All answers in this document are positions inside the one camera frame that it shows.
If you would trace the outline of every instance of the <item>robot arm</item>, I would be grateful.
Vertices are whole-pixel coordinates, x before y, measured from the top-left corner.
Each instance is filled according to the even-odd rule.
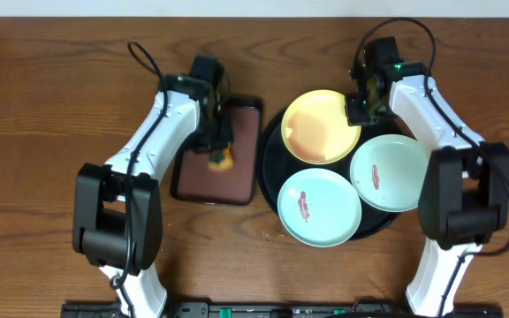
[[[164,118],[148,136],[133,166],[132,238],[136,246],[121,289],[121,311],[129,314],[125,298],[139,318],[160,317],[166,301],[155,267],[163,234],[159,181],[183,144],[198,152],[228,145],[232,136],[221,132],[216,101],[223,67],[211,57],[197,57],[187,76],[168,75],[168,103]],[[104,166],[86,163],[76,181],[74,250],[86,255],[92,265],[111,279],[121,276],[126,259],[125,214],[107,209],[104,201],[125,200],[125,174],[130,155],[145,133],[162,114],[163,92],[158,92],[152,110],[129,142]]]
[[[152,110],[141,127],[129,142],[105,163],[111,166],[112,171],[117,173],[127,171],[126,166],[131,152],[144,133],[160,116],[163,102],[163,93],[158,92]],[[165,118],[161,120],[158,127],[143,145],[140,151],[141,154],[133,167],[133,175],[138,176],[144,173],[154,180],[162,180],[172,158],[190,134],[195,132],[199,122],[200,103],[191,99],[189,95],[169,91],[168,110]],[[124,196],[121,195],[117,199],[119,201],[125,200]],[[114,276],[121,276],[123,272],[122,269],[109,265],[100,267],[100,270],[109,279]],[[139,318],[160,317],[167,295],[166,290],[158,280],[154,262],[147,269],[141,270],[138,276],[128,276],[124,288],[127,297],[133,303],[135,316]],[[123,314],[129,315],[128,304],[125,302],[122,291],[117,289],[117,293],[122,302],[121,311]]]
[[[359,93],[347,96],[349,125],[375,125],[400,117],[430,153],[418,209],[427,235],[422,260],[406,298],[414,314],[437,316],[444,291],[457,261],[465,252],[479,252],[493,231],[505,226],[507,196],[471,145],[447,124],[425,95],[429,76],[419,63],[403,63],[393,37],[372,41],[365,48],[366,64],[355,64]],[[428,78],[432,96],[466,136],[481,145],[490,159],[509,175],[509,151],[503,143],[486,144],[452,111]],[[478,188],[463,192],[463,178],[479,179]],[[473,256],[466,257],[444,303],[443,314],[453,310],[453,299]]]

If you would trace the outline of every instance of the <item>black round tray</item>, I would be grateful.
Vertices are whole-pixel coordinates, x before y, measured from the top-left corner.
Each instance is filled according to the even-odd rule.
[[[358,147],[367,140],[371,140],[376,136],[396,133],[402,134],[396,123],[387,121],[381,125],[363,126],[361,128],[361,136],[355,148],[345,158],[330,164],[315,165],[304,163],[288,151],[282,141],[282,133],[280,126],[285,110],[280,111],[266,127],[260,139],[260,147],[258,158],[256,159],[256,177],[259,187],[261,187],[264,199],[269,203],[270,207],[277,214],[277,198],[280,188],[286,180],[294,173],[308,168],[324,168],[337,172],[349,182],[349,167],[353,155]],[[364,239],[374,235],[387,227],[396,217],[398,213],[389,213],[371,207],[368,203],[361,199],[362,218],[361,224],[357,232],[349,240]]]

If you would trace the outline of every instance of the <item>wood grain surface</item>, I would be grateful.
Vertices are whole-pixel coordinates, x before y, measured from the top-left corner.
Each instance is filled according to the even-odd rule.
[[[74,181],[104,163],[148,114],[156,79],[127,54],[137,39],[164,72],[218,57],[236,92],[265,101],[263,124],[317,88],[353,92],[348,69],[380,19],[0,19],[0,317],[56,317],[75,301],[113,301],[107,279],[72,250]],[[447,102],[509,147],[509,19],[427,19]],[[407,60],[429,57],[415,26],[386,27]],[[424,236],[415,212],[372,238],[327,249],[290,237],[258,186],[246,207],[175,201],[162,182],[156,266],[176,299],[215,302],[401,301]],[[501,231],[486,248],[504,244]],[[509,254],[474,260],[456,302],[498,303],[509,318]]]

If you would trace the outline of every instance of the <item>black cable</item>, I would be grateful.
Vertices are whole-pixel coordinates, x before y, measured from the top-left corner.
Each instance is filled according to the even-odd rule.
[[[505,176],[504,172],[501,169],[499,169],[498,166],[490,160],[488,154],[486,154],[486,152],[476,142],[474,142],[473,140],[468,138],[468,136],[466,136],[466,134],[463,133],[462,130],[458,126],[456,126],[455,123],[452,122],[452,120],[447,116],[447,114],[445,114],[444,111],[441,110],[441,107],[437,104],[435,98],[431,94],[433,89],[428,87],[428,81],[429,81],[429,76],[431,76],[431,69],[433,67],[433,64],[435,63],[437,42],[435,40],[435,37],[433,36],[433,33],[431,33],[431,30],[429,30],[429,28],[427,26],[425,26],[420,21],[418,21],[416,19],[411,19],[411,18],[387,19],[386,21],[373,27],[372,30],[370,30],[364,36],[364,38],[362,39],[361,43],[359,44],[359,47],[358,47],[356,54],[354,56],[353,65],[357,65],[359,54],[360,54],[361,49],[364,46],[364,43],[366,42],[366,40],[379,28],[381,28],[389,23],[396,22],[396,21],[407,21],[407,22],[414,23],[417,26],[421,27],[426,32],[426,34],[429,36],[433,50],[432,50],[432,54],[431,54],[431,59],[429,61],[428,70],[426,72],[426,75],[423,77],[423,87],[425,88],[425,95],[428,97],[431,104],[433,104],[433,107],[437,110],[439,115],[441,115],[441,117],[453,129],[453,131],[457,135],[459,135],[463,140],[468,142],[473,149],[476,149],[476,151],[479,153],[479,156],[489,165],[490,172],[496,173],[496,175],[498,176],[500,183],[504,187],[504,189],[508,195],[508,199],[509,199],[509,181],[508,181],[508,178]],[[443,317],[445,301],[447,300],[447,297],[449,296],[449,293],[451,292],[452,285],[453,285],[455,279],[457,278],[457,275],[459,274],[460,266],[465,262],[465,259],[467,258],[467,256],[469,256],[469,255],[497,256],[497,255],[503,254],[507,251],[509,251],[509,239],[508,239],[508,242],[504,246],[500,247],[499,249],[497,249],[495,251],[489,251],[489,252],[481,251],[481,252],[465,252],[465,253],[463,253],[459,257],[459,260],[457,261],[457,265],[455,266],[455,269],[452,272],[451,278],[449,279],[449,283],[447,284],[444,294],[442,295],[442,301],[441,301],[441,305],[439,306],[439,311],[438,311],[437,317]]]
[[[374,300],[376,301],[376,298],[374,296],[363,296],[363,297],[360,297],[359,299],[357,299],[357,301],[354,302],[353,304],[353,307],[351,307],[351,309],[356,312],[357,311],[357,308],[359,307],[359,305],[361,304],[361,302],[365,299],[370,299],[370,300]]]
[[[227,81],[227,93],[225,94],[225,98],[223,100],[219,100],[219,105],[221,106],[225,105],[231,97],[231,80],[229,79],[229,74],[227,74],[227,72],[225,72],[225,80]]]
[[[136,46],[142,54],[147,57],[148,61],[152,64],[154,67],[154,70],[144,64],[140,58],[137,57],[137,55],[133,51],[133,45]],[[155,62],[155,59],[143,48],[137,41],[129,41],[127,42],[127,48],[129,49],[129,53],[131,53],[131,56],[134,57],[139,64],[144,66],[147,70],[153,71],[157,76],[158,80],[160,81],[160,88],[163,91],[164,101],[163,101],[163,108],[158,116],[158,118],[155,120],[155,122],[150,126],[150,128],[145,132],[144,136],[142,136],[141,140],[139,140],[139,143],[137,143],[137,146],[134,148],[133,152],[131,153],[129,157],[129,163],[127,164],[127,172],[125,174],[125,230],[127,231],[127,255],[125,259],[125,266],[123,267],[123,273],[121,276],[114,276],[110,280],[110,287],[114,290],[121,289],[121,295],[125,299],[125,302],[127,305],[129,305],[129,314],[131,317],[134,317],[133,313],[133,304],[131,303],[130,299],[126,295],[125,288],[123,288],[123,284],[125,283],[125,280],[127,279],[127,276],[129,275],[129,268],[131,266],[131,261],[133,261],[133,253],[135,245],[133,243],[133,227],[132,227],[132,213],[131,213],[131,202],[133,199],[133,181],[131,179],[133,174],[133,166],[137,162],[137,159],[139,157],[139,152],[141,151],[142,146],[147,141],[148,137],[152,134],[152,132],[156,129],[160,121],[164,118],[166,115],[166,110],[168,109],[168,90],[166,86],[164,85],[163,81],[163,75],[160,72],[160,68]]]
[[[134,305],[129,299],[129,295],[127,295],[127,290],[124,286],[121,286],[121,296],[127,303],[127,311],[129,312],[129,317],[134,317]]]

